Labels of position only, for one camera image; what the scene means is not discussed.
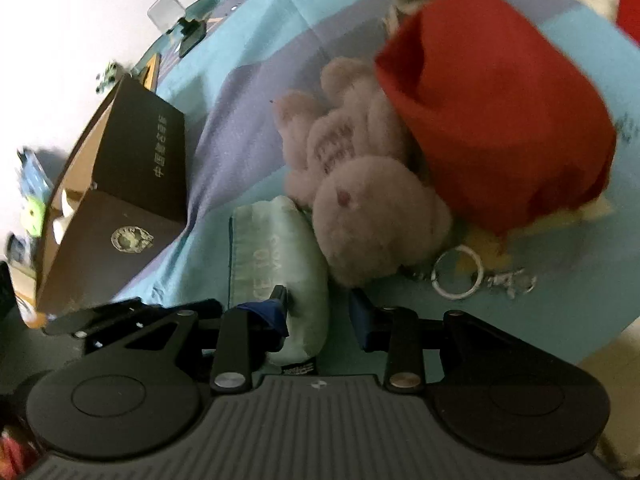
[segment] gold emblem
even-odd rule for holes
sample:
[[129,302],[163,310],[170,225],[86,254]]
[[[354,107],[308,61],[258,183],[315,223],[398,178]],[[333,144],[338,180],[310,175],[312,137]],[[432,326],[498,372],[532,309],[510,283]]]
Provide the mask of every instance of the gold emblem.
[[139,254],[151,247],[154,238],[140,227],[121,227],[111,235],[111,243],[121,253]]

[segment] keychain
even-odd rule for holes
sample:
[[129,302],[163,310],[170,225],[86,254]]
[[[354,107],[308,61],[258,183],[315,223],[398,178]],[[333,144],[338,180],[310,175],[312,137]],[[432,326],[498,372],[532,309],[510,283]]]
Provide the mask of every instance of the keychain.
[[[453,292],[447,292],[442,288],[438,281],[438,264],[442,259],[451,251],[457,251],[459,253],[468,254],[476,264],[475,273],[472,275],[473,285],[469,290],[455,294]],[[405,275],[414,280],[427,280],[427,274],[424,272],[406,272]],[[525,269],[510,270],[507,272],[493,272],[484,270],[482,259],[471,247],[466,245],[458,245],[450,250],[444,251],[433,264],[431,270],[431,285],[435,291],[443,298],[451,301],[464,300],[469,296],[475,294],[481,287],[489,288],[492,290],[502,289],[506,291],[507,296],[514,300],[519,294],[529,294],[536,286],[538,278],[531,276]]]

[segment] fabric bag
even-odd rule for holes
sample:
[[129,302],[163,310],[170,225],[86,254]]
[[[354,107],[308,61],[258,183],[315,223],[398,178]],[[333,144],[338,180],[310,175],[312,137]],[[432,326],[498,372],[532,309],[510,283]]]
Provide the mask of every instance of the fabric bag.
[[236,208],[229,227],[229,307],[268,300],[284,285],[289,336],[267,360],[286,366],[317,355],[328,330],[328,271],[311,225],[289,198],[277,196]]
[[376,58],[437,193],[501,235],[597,198],[616,131],[590,81],[503,0],[431,0]]

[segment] light green pouch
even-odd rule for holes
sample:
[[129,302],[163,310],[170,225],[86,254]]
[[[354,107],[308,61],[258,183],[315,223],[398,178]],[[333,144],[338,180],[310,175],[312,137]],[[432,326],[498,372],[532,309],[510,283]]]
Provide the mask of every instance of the light green pouch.
[[286,366],[317,355],[329,323],[328,270],[305,216],[278,196],[236,208],[229,231],[229,307],[267,300],[276,285],[290,294],[289,337],[268,362]]

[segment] bunny nose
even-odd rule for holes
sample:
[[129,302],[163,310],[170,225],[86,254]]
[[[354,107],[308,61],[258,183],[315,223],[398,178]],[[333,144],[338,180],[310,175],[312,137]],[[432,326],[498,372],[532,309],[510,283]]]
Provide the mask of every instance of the bunny nose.
[[351,195],[349,194],[349,192],[343,189],[339,189],[337,194],[338,205],[340,205],[341,207],[347,207],[349,205],[349,202],[351,202]]

